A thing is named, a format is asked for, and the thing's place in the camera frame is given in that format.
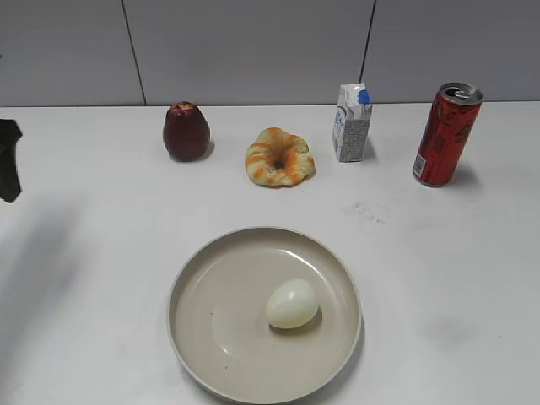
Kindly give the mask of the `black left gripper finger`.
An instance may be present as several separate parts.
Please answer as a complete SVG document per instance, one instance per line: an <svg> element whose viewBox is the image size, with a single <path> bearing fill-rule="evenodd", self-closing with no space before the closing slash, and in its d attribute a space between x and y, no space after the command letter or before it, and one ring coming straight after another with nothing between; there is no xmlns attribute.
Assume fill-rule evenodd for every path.
<svg viewBox="0 0 540 405"><path fill-rule="evenodd" d="M16 165L16 146L22 132L15 120L0 120L0 192L1 199L13 203L21 193L21 185Z"/></svg>

